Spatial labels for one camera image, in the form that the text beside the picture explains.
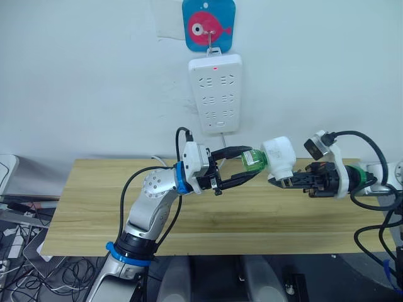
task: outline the wooden table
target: wooden table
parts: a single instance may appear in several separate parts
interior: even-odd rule
[[[298,159],[303,169],[312,159]],[[77,160],[58,203],[43,255],[104,256],[105,243],[118,230],[120,193],[135,171],[155,160]],[[228,160],[223,178],[242,172],[240,160]],[[130,186],[125,220],[137,199],[145,175]],[[376,204],[375,198],[365,202]],[[176,211],[173,204],[169,224]],[[280,189],[267,182],[263,171],[242,186],[214,196],[213,191],[184,197],[181,214],[158,255],[324,254],[359,252],[353,233],[379,224],[383,214],[368,211],[350,199],[309,198],[300,189]],[[377,231],[364,233],[363,244],[381,251]],[[390,232],[385,240],[392,247]]]

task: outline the white wall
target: white wall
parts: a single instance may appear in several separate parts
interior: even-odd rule
[[[402,158],[402,1],[238,0],[241,129],[229,145],[360,130]],[[21,159],[8,193],[60,194],[76,158],[174,156],[201,133],[180,40],[156,37],[146,0],[0,2],[0,153]],[[376,159],[358,139],[345,157]]]

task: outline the green bottle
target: green bottle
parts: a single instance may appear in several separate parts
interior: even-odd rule
[[[252,149],[250,151],[242,153],[241,159],[247,171],[260,172],[268,165],[266,154],[256,149]]]

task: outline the fish sign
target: fish sign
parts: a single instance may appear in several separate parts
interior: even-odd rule
[[[235,3],[233,0],[184,0],[182,3],[186,45],[193,52],[205,52],[208,33],[212,47],[227,52],[232,45]]]

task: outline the bottle label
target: bottle label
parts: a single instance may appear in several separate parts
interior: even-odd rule
[[[245,155],[247,165],[253,165],[253,164],[258,162],[257,160],[253,160],[253,156],[252,156],[252,153],[250,151],[244,152],[244,155]]]

